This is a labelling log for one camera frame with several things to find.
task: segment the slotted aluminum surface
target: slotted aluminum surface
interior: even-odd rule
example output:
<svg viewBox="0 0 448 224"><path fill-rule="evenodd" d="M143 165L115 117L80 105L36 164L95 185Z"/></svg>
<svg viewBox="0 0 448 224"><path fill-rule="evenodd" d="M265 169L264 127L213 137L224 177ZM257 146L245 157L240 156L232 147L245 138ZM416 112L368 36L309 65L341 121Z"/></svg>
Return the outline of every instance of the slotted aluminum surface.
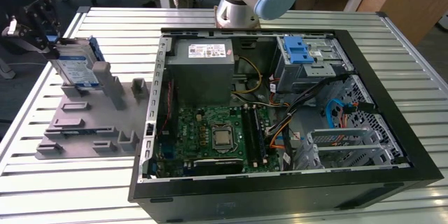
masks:
<svg viewBox="0 0 448 224"><path fill-rule="evenodd" d="M92 8L87 14L76 14L65 35L93 35L120 80L144 77L149 82L161 27L212 28L213 10ZM261 27L349 31L448 177L447 86L387 19L373 13L295 11L277 20L261 21ZM35 158L63 95L60 84L60 77L47 66L0 145L0 223L155 223L137 204L127 201L133 157ZM207 223L441 223L448 221L447 206L448 178L367 209Z"/></svg>

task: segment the motherboard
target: motherboard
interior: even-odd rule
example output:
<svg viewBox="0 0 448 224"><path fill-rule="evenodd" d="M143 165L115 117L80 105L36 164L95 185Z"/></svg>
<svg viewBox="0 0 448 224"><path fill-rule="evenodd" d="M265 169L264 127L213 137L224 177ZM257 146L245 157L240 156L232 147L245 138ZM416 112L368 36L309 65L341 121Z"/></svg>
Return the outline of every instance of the motherboard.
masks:
<svg viewBox="0 0 448 224"><path fill-rule="evenodd" d="M177 118L176 143L161 145L164 177L280 170L276 152L264 146L265 107L180 108Z"/></svg>

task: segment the blue drive bay latch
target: blue drive bay latch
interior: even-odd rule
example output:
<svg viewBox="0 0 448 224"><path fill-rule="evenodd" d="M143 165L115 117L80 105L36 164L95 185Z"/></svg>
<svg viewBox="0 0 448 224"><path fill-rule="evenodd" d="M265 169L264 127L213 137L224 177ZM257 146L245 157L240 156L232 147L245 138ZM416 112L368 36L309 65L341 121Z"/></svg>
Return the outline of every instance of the blue drive bay latch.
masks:
<svg viewBox="0 0 448 224"><path fill-rule="evenodd" d="M299 36L284 37L285 49L291 56L291 63L293 64L312 64L313 57L308 54L308 46Z"/></svg>

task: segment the power supply label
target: power supply label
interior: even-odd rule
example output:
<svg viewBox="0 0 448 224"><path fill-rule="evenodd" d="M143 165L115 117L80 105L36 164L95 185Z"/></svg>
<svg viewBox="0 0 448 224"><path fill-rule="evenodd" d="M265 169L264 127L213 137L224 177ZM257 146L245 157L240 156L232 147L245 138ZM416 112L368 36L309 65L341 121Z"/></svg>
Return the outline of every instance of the power supply label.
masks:
<svg viewBox="0 0 448 224"><path fill-rule="evenodd" d="M224 44L193 44L188 47L188 58L225 57Z"/></svg>

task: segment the ram slot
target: ram slot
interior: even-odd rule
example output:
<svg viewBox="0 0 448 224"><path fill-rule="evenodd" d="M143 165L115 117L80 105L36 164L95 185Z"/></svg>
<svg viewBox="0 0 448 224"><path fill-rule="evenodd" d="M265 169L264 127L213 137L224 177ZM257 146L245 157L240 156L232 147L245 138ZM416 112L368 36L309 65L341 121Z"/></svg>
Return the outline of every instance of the ram slot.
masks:
<svg viewBox="0 0 448 224"><path fill-rule="evenodd" d="M241 108L241 121L248 163L257 167L263 162L257 133L260 125L257 124L256 110L247 105Z"/></svg>
<svg viewBox="0 0 448 224"><path fill-rule="evenodd" d="M259 141L259 145L260 145L260 156L261 156L261 160L263 160L263 164L268 163L267 160L267 149L264 148L264 135L263 135L263 129L261 129L261 123L260 119L259 119L259 112L257 112L257 108L256 106L253 107L253 116L255 116L255 125L256 125L256 138Z"/></svg>

